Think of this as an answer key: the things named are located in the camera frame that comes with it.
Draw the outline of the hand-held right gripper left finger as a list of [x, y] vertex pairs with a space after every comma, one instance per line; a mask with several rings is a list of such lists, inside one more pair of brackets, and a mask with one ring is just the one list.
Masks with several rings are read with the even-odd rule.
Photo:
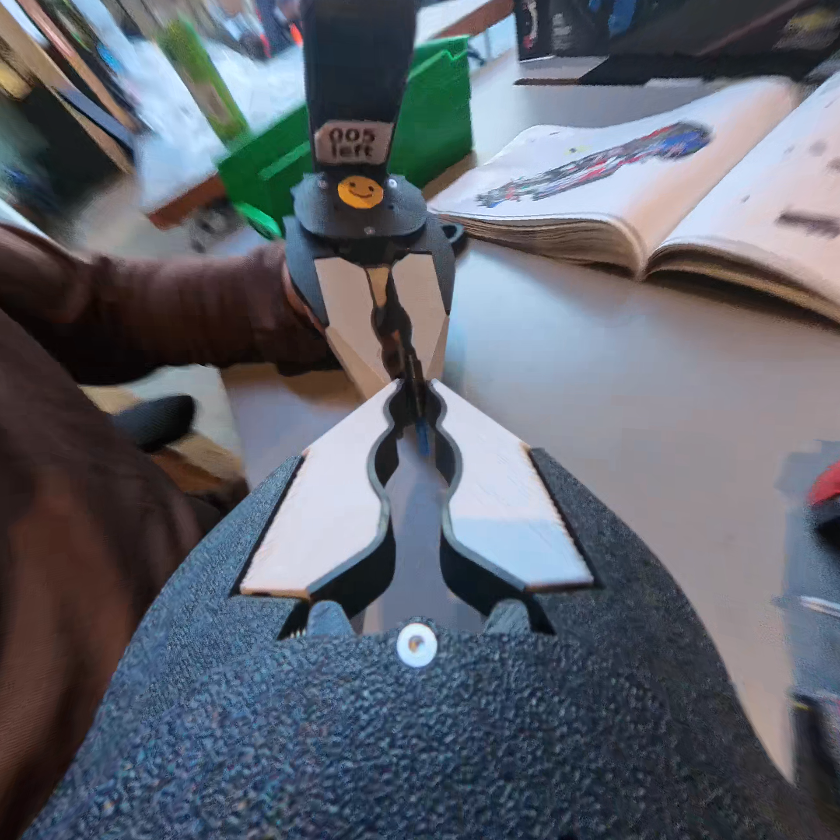
[[391, 382], [317, 438], [255, 546], [242, 595], [301, 601], [375, 601], [396, 567], [391, 503], [396, 469]]

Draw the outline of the green plastic bin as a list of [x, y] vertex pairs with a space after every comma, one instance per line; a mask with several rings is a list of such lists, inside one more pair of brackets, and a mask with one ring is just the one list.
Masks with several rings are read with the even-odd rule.
[[[473, 148], [469, 39], [416, 47], [395, 127], [389, 171], [424, 188]], [[308, 109], [300, 101], [217, 162], [227, 199], [258, 233], [282, 236], [291, 189], [312, 172]]]

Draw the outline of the grey desk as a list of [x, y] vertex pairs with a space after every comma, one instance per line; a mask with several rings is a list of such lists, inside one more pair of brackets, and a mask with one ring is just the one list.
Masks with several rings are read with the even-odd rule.
[[[472, 80], [474, 150], [427, 200], [521, 131], [605, 127], [676, 109], [722, 87], [520, 86], [515, 52]], [[444, 381], [544, 448], [625, 521], [706, 625], [771, 759], [793, 778], [784, 623], [789, 455], [838, 442], [838, 330], [776, 299], [707, 280], [638, 282], [475, 242], [458, 259]], [[256, 487], [359, 400], [342, 373], [223, 373], [248, 483]], [[445, 485], [413, 429], [386, 485], [395, 574], [364, 615], [368, 634], [423, 615], [474, 629], [438, 560]]]

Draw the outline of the black toy car box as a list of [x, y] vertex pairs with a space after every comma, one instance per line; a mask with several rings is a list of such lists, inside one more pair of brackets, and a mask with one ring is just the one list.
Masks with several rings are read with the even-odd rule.
[[514, 1], [518, 59], [605, 56], [614, 1]]

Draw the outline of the person's left forearm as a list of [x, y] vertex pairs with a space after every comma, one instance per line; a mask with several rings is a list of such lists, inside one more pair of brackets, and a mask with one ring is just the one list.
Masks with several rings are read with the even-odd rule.
[[119, 259], [2, 224], [2, 313], [83, 385], [192, 364], [339, 369], [324, 335], [291, 309], [284, 265], [281, 241], [238, 256]]

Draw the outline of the person's left hand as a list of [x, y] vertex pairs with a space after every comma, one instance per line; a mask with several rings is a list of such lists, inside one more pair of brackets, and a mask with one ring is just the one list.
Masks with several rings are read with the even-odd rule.
[[284, 265], [281, 271], [281, 285], [287, 297], [291, 309], [298, 315], [302, 322], [306, 322], [311, 327], [317, 330], [321, 335], [325, 335], [325, 327], [321, 324], [308, 304], [300, 297], [298, 290], [295, 288], [288, 265]]

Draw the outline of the black brick beam blue pins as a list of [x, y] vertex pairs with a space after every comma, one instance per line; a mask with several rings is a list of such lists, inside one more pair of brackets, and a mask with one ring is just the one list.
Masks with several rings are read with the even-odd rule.
[[414, 350], [401, 351], [402, 380], [406, 394], [406, 405], [415, 428], [418, 454], [428, 459], [431, 456], [431, 432], [427, 420], [426, 383], [420, 360]]

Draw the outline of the open instruction booklet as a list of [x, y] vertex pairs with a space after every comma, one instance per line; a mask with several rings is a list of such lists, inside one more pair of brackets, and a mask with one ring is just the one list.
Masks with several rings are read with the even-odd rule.
[[636, 280], [664, 272], [838, 323], [839, 77], [765, 77], [584, 129], [537, 125], [438, 193], [472, 237]]

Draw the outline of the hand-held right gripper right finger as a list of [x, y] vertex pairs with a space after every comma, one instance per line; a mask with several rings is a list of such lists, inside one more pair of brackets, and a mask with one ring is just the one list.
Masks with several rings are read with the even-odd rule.
[[531, 448], [439, 380], [429, 383], [444, 546], [520, 592], [594, 585]]

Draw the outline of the green can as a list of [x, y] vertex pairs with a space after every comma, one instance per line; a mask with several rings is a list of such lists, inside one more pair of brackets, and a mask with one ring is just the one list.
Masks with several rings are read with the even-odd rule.
[[249, 124], [193, 24], [175, 14], [161, 27], [157, 43], [201, 114], [225, 148], [249, 134]]

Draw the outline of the red toy brick race car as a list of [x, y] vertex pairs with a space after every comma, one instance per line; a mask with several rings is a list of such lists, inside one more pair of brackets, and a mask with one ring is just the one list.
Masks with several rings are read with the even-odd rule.
[[787, 501], [780, 602], [792, 660], [794, 772], [831, 809], [839, 786], [838, 442], [791, 455], [777, 484]]

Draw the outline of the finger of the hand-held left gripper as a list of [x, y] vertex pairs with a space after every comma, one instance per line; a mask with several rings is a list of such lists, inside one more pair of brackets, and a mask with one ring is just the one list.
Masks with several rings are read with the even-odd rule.
[[411, 323], [411, 345], [423, 378], [438, 380], [444, 372], [449, 315], [434, 260], [401, 259], [394, 264], [392, 277], [397, 299]]
[[325, 336], [362, 400], [399, 375], [393, 337], [375, 328], [376, 305], [367, 271], [339, 257], [317, 259], [315, 269], [328, 324]]

